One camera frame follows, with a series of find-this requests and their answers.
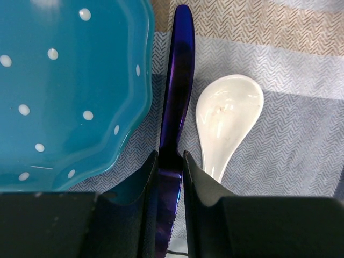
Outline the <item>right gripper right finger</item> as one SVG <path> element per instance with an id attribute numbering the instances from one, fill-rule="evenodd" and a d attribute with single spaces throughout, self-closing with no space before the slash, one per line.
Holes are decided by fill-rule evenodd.
<path id="1" fill-rule="evenodd" d="M 239 196 L 184 152 L 190 257 L 343 257 L 343 203 L 329 197 Z"/>

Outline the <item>teal dotted plate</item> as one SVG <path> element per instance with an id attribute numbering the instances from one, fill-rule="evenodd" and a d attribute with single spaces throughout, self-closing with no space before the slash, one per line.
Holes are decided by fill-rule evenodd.
<path id="1" fill-rule="evenodd" d="M 152 104 L 150 1 L 1 1 L 1 192 L 116 162 Z"/>

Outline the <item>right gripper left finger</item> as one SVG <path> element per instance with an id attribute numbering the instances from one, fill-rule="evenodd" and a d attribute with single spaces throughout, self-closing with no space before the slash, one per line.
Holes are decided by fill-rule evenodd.
<path id="1" fill-rule="evenodd" d="M 1 257 L 153 257 L 157 163 L 102 194 L 1 194 Z"/>

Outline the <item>blue beige checked cloth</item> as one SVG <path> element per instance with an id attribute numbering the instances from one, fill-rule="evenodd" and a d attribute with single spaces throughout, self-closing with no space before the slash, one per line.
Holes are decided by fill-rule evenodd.
<path id="1" fill-rule="evenodd" d="M 202 154 L 195 108 L 220 77 L 264 93 L 262 113 L 222 185 L 239 195 L 343 199 L 343 1 L 186 1 L 196 34 L 192 95 L 179 150 Z"/>

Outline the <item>purple knife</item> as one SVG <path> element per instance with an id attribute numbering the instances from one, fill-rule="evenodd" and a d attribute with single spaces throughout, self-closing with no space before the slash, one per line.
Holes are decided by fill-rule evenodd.
<path id="1" fill-rule="evenodd" d="M 165 257 L 180 199 L 183 159 L 178 143 L 187 116 L 195 70 L 195 29 L 190 8 L 174 14 L 159 145 L 155 257 Z"/>

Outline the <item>white ceramic spoon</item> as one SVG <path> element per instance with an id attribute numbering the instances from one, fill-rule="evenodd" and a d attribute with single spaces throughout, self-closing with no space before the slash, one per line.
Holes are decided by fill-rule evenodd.
<path id="1" fill-rule="evenodd" d="M 257 122 L 264 95 L 259 84 L 244 75 L 228 75 L 200 94 L 195 117 L 202 150 L 202 168 L 221 182 L 235 150 Z"/>

